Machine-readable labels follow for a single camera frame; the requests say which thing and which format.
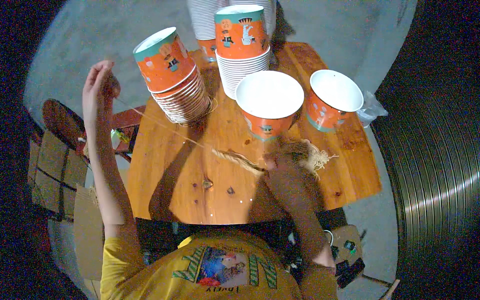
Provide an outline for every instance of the gray floor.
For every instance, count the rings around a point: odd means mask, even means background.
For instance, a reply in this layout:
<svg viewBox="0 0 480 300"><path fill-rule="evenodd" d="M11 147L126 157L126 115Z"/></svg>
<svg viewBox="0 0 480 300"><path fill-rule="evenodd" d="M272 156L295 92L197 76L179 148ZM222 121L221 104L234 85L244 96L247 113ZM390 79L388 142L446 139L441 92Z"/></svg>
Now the gray floor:
<svg viewBox="0 0 480 300"><path fill-rule="evenodd" d="M362 90L374 92L394 61L413 17L415 0L288 1L280 0L293 28L289 41L310 43L330 69L354 79ZM115 60L114 73L122 85L121 98L144 105L148 91L133 57L133 48L150 34L169 26L190 50L197 49L185 0L97 2L70 0L46 33L28 76L24 104L42 124L41 107L54 98L82 115L82 87L92 64ZM114 112L127 109L116 102ZM388 282L396 275L396 211L382 155L372 134L383 190L344 207L347 221L366 230L362 241L365 274ZM87 185L92 182L87 175ZM79 279L72 229L49 224L57 264L72 280ZM357 279L338 292L340 299L378 299L385 288Z"/></svg>

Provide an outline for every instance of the plastic bag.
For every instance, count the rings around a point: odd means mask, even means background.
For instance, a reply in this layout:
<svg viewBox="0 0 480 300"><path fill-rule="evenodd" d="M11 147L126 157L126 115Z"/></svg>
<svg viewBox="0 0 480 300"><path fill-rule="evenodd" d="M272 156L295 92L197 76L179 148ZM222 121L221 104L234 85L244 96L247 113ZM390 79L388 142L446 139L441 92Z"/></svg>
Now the plastic bag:
<svg viewBox="0 0 480 300"><path fill-rule="evenodd" d="M378 102L375 95L366 91L363 94L363 106L357 110L357 115L363 127L367 128L378 116L388 116L388 111Z"/></svg>

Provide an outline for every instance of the hand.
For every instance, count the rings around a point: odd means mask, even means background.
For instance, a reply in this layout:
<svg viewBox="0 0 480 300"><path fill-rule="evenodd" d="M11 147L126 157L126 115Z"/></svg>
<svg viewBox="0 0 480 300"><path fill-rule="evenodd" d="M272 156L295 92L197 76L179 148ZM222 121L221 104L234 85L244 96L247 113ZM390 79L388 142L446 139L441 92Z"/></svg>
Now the hand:
<svg viewBox="0 0 480 300"><path fill-rule="evenodd" d="M95 64L83 90L84 124L87 131L110 133L113 98L120 95L120 84L112 74L114 63L109 60Z"/></svg>
<svg viewBox="0 0 480 300"><path fill-rule="evenodd" d="M291 156L264 156L268 169L265 183L279 204L292 216L313 211L314 200L321 197L316 179Z"/></svg>

